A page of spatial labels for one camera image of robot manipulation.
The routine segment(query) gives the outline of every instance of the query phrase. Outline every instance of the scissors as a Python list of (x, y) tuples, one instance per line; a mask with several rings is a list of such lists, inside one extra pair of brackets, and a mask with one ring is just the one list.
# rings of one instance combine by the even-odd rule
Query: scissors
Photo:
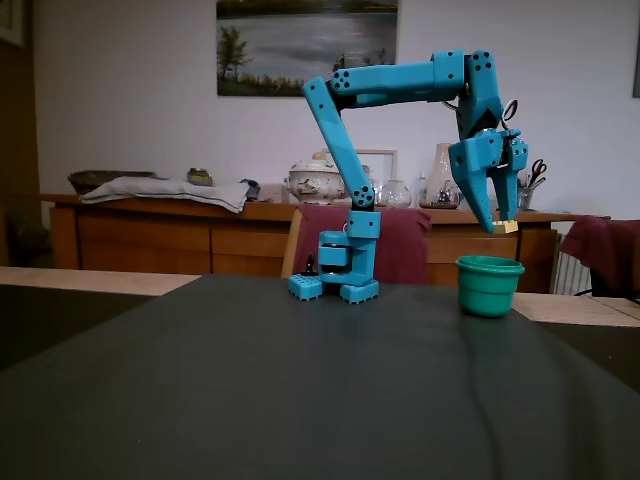
[(529, 180), (529, 187), (533, 185), (538, 177), (547, 171), (547, 164), (544, 163), (544, 160), (539, 158), (535, 162), (533, 162), (533, 166), (531, 167), (531, 180)]

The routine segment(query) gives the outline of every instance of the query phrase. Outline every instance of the picture frame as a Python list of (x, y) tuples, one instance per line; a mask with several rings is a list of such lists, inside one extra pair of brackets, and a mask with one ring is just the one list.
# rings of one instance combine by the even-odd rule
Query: picture frame
[(25, 48), (27, 0), (0, 0), (0, 40)]
[[(331, 157), (328, 148), (322, 152)], [(362, 165), (369, 167), (369, 177), (372, 180), (397, 180), (398, 172), (398, 152), (396, 150), (356, 148), (356, 154)]]

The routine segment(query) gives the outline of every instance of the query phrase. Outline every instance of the decorative bowl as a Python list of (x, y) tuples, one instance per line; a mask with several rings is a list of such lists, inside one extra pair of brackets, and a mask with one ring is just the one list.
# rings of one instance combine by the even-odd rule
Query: decorative bowl
[(328, 204), (346, 193), (342, 175), (331, 159), (316, 152), (310, 160), (296, 163), (284, 179), (287, 190), (301, 203)]
[(84, 170), (75, 172), (67, 178), (78, 195), (92, 192), (103, 183), (118, 177), (153, 177), (155, 172), (127, 172), (122, 170)]

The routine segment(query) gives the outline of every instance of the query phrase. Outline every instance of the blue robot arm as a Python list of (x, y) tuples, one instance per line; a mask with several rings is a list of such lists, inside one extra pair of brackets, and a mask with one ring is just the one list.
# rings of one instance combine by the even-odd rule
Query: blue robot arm
[(377, 295), (373, 279), (380, 213), (373, 211), (375, 193), (342, 123), (340, 111), (405, 102), (448, 102), (459, 98), (456, 120), (460, 141), (449, 148), (453, 178), (488, 231), (494, 232), (487, 193), (493, 180), (501, 222), (516, 213), (517, 174), (526, 166), (528, 145), (519, 130), (498, 131), (503, 115), (493, 56), (478, 50), (436, 52), (429, 62), (376, 65), (338, 70), (325, 83), (317, 77), (303, 93), (336, 162), (352, 208), (342, 231), (321, 232), (317, 275), (293, 275), (289, 289), (301, 299), (315, 298), (328, 284), (339, 284), (341, 296), (359, 303)]
[[(526, 166), (529, 147), (517, 139), (520, 130), (497, 131), (504, 107), (491, 53), (478, 50), (465, 55), (462, 50), (443, 51), (434, 53), (429, 62), (342, 69), (327, 85), (339, 109), (459, 98), (456, 121), (460, 142), (449, 150), (454, 180), (487, 232), (493, 233), (495, 229), (487, 178), (494, 183), (500, 220), (514, 219), (517, 175)], [(303, 90), (313, 111), (317, 108), (313, 91)], [(346, 131), (344, 135), (353, 150)]]

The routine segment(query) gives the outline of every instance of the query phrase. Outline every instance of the utensil holder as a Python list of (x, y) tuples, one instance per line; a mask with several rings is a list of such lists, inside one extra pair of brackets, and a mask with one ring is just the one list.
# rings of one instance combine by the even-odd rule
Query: utensil holder
[(518, 210), (531, 210), (533, 188), (518, 187)]

